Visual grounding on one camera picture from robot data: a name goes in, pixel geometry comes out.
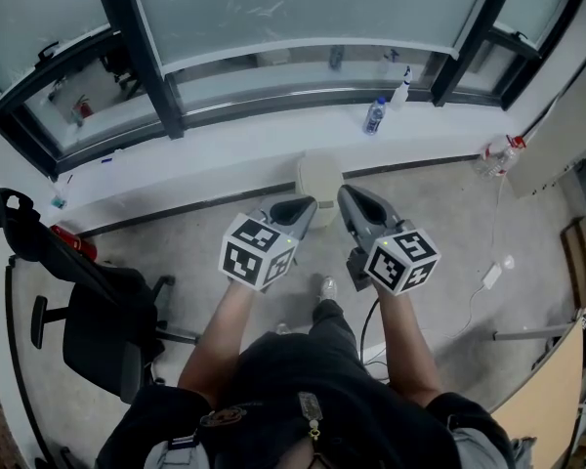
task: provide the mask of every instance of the black cable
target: black cable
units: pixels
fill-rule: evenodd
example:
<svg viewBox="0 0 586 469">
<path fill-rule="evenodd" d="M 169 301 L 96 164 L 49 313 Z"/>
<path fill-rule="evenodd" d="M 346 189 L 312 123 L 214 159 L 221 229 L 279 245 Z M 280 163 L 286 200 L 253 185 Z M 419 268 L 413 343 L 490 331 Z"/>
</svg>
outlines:
<svg viewBox="0 0 586 469">
<path fill-rule="evenodd" d="M 362 333 L 360 334 L 360 361 L 362 362 L 362 364 L 364 364 L 364 336 L 367 333 L 367 326 L 369 325 L 369 321 L 371 320 L 371 317 L 373 316 L 373 312 L 375 311 L 375 308 L 379 302 L 380 302 L 380 298 L 378 297 L 375 300 L 375 302 L 373 303 L 373 306 L 371 306 L 371 309 L 369 310 L 369 314 L 367 315 L 367 319 L 364 321 L 364 326 L 362 327 Z"/>
</svg>

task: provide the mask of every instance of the window frame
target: window frame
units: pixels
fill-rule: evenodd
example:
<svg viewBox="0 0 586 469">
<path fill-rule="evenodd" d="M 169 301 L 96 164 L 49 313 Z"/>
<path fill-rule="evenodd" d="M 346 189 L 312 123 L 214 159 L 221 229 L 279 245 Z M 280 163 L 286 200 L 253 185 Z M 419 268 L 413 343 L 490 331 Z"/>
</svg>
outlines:
<svg viewBox="0 0 586 469">
<path fill-rule="evenodd" d="M 466 33 L 457 59 L 447 56 L 437 64 L 438 74 L 430 88 L 411 88 L 409 101 L 430 102 L 436 107 L 446 103 L 470 104 L 508 109 L 539 71 L 565 34 L 582 0 L 568 0 L 558 20 L 538 50 L 494 27 L 506 0 L 483 0 Z M 282 86 L 261 92 L 247 92 L 212 100 L 203 107 L 184 112 L 174 74 L 163 74 L 155 45 L 142 14 L 139 0 L 102 0 L 109 28 L 94 33 L 38 66 L 21 82 L 0 96 L 0 134 L 40 172 L 56 179 L 78 165 L 157 138 L 178 139 L 185 130 L 256 114 L 333 105 L 371 103 L 380 96 L 390 97 L 393 82 L 351 82 L 339 86 Z M 484 41 L 517 54 L 501 75 L 491 93 L 456 92 Z M 68 71 L 89 63 L 105 52 L 125 46 L 142 81 L 158 119 L 143 126 L 97 142 L 83 142 L 65 153 L 47 134 L 25 105 L 40 89 L 62 78 Z"/>
</svg>

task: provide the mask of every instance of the spray bottle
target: spray bottle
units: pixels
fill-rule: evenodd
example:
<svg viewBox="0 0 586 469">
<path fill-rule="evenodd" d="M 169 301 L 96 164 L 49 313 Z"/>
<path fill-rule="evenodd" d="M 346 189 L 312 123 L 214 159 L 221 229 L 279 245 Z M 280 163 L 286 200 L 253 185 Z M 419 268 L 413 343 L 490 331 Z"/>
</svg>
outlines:
<svg viewBox="0 0 586 469">
<path fill-rule="evenodd" d="M 389 106 L 393 111 L 399 111 L 403 105 L 406 104 L 406 100 L 408 99 L 408 88 L 410 87 L 410 82 L 412 81 L 412 70 L 410 66 L 406 67 L 406 73 L 403 74 L 403 81 L 401 85 L 399 85 L 393 97 L 391 98 L 391 103 Z"/>
</svg>

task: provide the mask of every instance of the concrete floor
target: concrete floor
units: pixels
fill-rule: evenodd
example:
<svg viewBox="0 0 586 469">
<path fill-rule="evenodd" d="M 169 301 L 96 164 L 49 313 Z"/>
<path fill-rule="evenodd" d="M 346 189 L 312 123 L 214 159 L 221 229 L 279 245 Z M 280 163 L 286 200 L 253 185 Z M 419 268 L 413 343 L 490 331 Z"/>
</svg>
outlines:
<svg viewBox="0 0 586 469">
<path fill-rule="evenodd" d="M 493 408 L 527 377 L 543 352 L 543 341 L 490 340 L 493 329 L 513 330 L 566 321 L 572 313 L 570 284 L 559 239 L 571 215 L 562 192 L 552 188 L 516 200 L 504 186 L 496 216 L 494 251 L 491 232 L 499 181 L 478 178 L 469 163 L 453 163 L 352 179 L 388 199 L 398 213 L 424 228 L 442 259 L 431 281 L 411 293 L 424 335 L 433 349 L 447 390 Z M 222 235 L 238 212 L 259 200 L 249 199 L 103 234 L 94 238 L 99 260 L 140 270 L 150 283 L 174 275 L 170 293 L 171 324 L 201 331 L 224 293 L 227 281 L 217 271 Z M 356 293 L 345 260 L 353 241 L 340 218 L 326 230 L 309 232 L 286 278 L 259 295 L 243 346 L 280 322 L 308 329 L 317 281 L 332 275 L 339 303 L 359 337 L 375 299 L 367 289 Z M 512 254 L 516 267 L 473 303 L 467 331 L 452 338 L 469 318 L 469 298 L 481 286 L 492 259 Z M 24 381 L 41 431 L 51 446 L 69 446 L 87 466 L 127 406 L 71 371 L 62 356 L 63 323 L 46 326 L 42 350 L 29 339 L 34 297 L 44 294 L 49 307 L 64 306 L 68 283 L 50 277 L 39 265 L 18 261 L 14 272 L 14 313 Z M 365 347 L 384 340 L 374 315 Z M 191 347 L 166 343 L 156 372 L 174 384 Z M 382 369 L 374 370 L 382 374 Z"/>
</svg>

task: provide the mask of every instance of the person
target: person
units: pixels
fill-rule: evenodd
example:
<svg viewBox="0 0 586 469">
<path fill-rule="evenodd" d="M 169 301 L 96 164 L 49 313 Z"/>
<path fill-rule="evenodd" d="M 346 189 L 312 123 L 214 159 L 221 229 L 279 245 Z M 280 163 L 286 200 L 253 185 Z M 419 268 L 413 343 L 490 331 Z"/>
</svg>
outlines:
<svg viewBox="0 0 586 469">
<path fill-rule="evenodd" d="M 243 353 L 254 291 L 233 281 L 178 387 L 144 387 L 98 467 L 514 468 L 491 416 L 442 391 L 408 295 L 376 289 L 389 385 L 360 362 L 332 277 L 309 334 L 269 332 Z"/>
</svg>

